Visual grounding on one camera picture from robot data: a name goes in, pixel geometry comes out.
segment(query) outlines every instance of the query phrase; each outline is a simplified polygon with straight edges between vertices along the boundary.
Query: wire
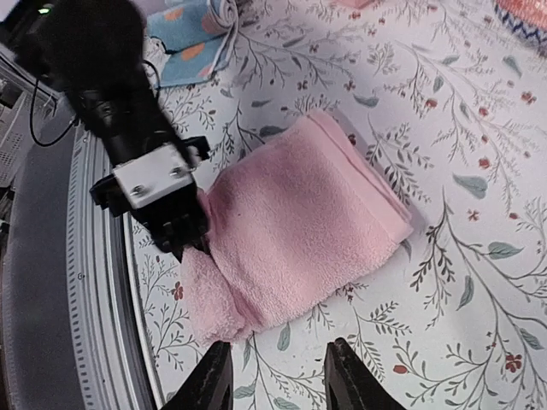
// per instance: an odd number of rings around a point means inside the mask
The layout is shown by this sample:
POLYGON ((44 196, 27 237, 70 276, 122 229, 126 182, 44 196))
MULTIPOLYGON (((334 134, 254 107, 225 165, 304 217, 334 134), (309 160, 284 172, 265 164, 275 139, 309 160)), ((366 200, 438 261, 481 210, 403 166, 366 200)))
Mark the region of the wire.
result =
POLYGON ((36 138, 36 135, 34 134, 34 121, 33 121, 33 118, 34 118, 34 103, 36 102, 36 94, 38 92, 38 84, 39 84, 40 80, 39 79, 36 79, 36 84, 34 85, 34 91, 32 92, 32 100, 31 100, 31 113, 30 113, 30 117, 29 117, 29 124, 30 124, 30 129, 31 129, 31 137, 32 137, 32 140, 34 141, 34 143, 38 146, 38 147, 42 147, 42 148, 48 148, 48 147, 52 147, 53 145, 57 144, 59 141, 61 141, 63 139, 63 137, 65 135, 67 135, 68 131, 70 131, 70 128, 73 127, 74 124, 76 124, 76 121, 78 121, 78 117, 74 118, 70 124, 68 124, 68 127, 65 131, 63 131, 61 133, 61 135, 57 138, 55 138, 53 141, 51 142, 48 142, 48 143, 41 143, 38 141, 38 139, 36 138))
MULTIPOLYGON (((18 76, 20 79, 22 79, 23 81, 27 82, 29 85, 32 85, 34 86, 34 83, 28 79, 28 77, 26 75, 24 75, 21 71, 19 71, 17 69, 17 67, 15 66, 15 64, 13 64, 8 58, 6 58, 5 56, 2 55, 2 53, 0 52, 0 61, 3 62, 7 67, 8 69, 10 69, 16 76, 18 76)), ((57 100, 55 99, 55 107, 54 107, 54 111, 57 110, 57 100)))
POLYGON ((145 66, 151 67, 152 70, 154 70, 154 75, 156 76, 156 80, 157 80, 156 101, 159 101, 160 100, 160 90, 162 89, 162 87, 160 86, 160 73, 157 71, 156 66, 154 64, 152 64, 150 61, 143 60, 143 64, 145 66))

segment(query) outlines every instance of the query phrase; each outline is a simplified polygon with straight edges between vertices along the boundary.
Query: pink towel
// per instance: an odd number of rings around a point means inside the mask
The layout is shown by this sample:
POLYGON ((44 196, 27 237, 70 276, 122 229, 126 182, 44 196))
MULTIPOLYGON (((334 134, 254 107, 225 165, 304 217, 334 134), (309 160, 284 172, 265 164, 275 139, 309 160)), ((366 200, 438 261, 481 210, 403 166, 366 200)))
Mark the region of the pink towel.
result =
POLYGON ((186 249, 185 297, 202 343, 295 319, 378 269, 410 213, 322 111, 224 170, 202 196, 212 257, 186 249))

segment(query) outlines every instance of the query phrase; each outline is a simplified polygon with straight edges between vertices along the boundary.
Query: table surface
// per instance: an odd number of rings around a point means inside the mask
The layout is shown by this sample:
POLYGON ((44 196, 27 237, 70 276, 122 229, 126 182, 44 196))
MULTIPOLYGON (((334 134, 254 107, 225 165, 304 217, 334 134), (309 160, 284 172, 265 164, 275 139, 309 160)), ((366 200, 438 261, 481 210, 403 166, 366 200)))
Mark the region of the table surface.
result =
MULTIPOLYGON (((376 273, 234 345, 234 408, 325 408, 323 358, 336 337, 405 407, 547 408, 547 59, 506 32, 490 0, 361 11, 251 0, 240 23, 226 70, 162 90, 177 130, 213 147, 200 186, 310 108, 338 108, 414 213, 415 233, 376 273)), ((159 68, 166 59, 152 40, 146 56, 159 68)), ((184 273, 132 229, 166 399, 204 348, 184 273)))

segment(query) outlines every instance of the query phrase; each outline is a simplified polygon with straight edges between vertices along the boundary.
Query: screw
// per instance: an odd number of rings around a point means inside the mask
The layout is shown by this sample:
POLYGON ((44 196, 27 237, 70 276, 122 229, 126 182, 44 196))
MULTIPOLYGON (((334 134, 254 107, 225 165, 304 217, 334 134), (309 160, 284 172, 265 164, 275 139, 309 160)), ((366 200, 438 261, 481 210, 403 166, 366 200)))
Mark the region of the screw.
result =
POLYGON ((144 195, 146 189, 142 185, 137 185, 131 190, 132 196, 142 196, 144 195))
POLYGON ((182 178, 185 175, 184 169, 182 169, 181 167, 175 167, 171 170, 169 175, 171 175, 173 178, 182 178))

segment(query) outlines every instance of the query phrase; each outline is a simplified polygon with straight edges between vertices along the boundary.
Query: blue cloth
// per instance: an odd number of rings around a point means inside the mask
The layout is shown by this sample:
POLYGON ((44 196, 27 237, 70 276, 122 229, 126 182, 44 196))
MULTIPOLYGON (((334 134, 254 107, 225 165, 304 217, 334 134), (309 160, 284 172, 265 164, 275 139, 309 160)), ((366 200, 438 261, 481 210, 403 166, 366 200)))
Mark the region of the blue cloth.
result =
POLYGON ((171 55, 161 74, 161 87, 201 83, 232 56, 238 11, 234 0, 179 0, 149 16, 146 31, 159 38, 171 55))

